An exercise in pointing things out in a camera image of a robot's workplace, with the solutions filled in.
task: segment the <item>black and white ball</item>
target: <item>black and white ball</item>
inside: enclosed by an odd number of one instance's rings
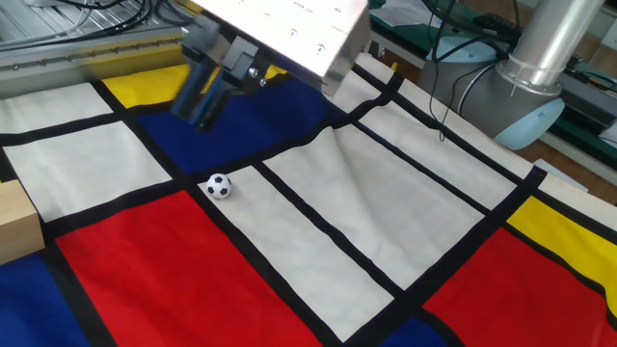
[[[231,180],[222,173],[215,173],[205,183],[206,192],[214,199],[224,199],[231,193]]]

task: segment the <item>blue fabric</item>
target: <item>blue fabric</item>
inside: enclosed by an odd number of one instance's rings
[[[0,267],[0,346],[89,346],[38,254]]]
[[[447,347],[442,338],[428,325],[410,318],[392,333],[380,347]]]
[[[206,133],[169,112],[137,119],[177,165],[191,174],[308,135],[320,121],[339,119],[327,103],[321,93],[294,80],[232,98]]]

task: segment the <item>screw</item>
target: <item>screw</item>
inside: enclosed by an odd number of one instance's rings
[[[256,78],[258,73],[259,71],[256,68],[249,68],[249,76],[251,76],[251,78]]]

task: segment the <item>metal pipe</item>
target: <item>metal pipe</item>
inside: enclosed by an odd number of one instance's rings
[[[555,83],[604,0],[541,0],[502,77],[533,93],[559,93]]]

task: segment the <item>red fabric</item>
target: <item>red fabric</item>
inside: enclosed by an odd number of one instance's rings
[[[316,346],[185,193],[57,240],[119,346]]]
[[[469,347],[617,346],[600,294],[504,229],[424,307]]]

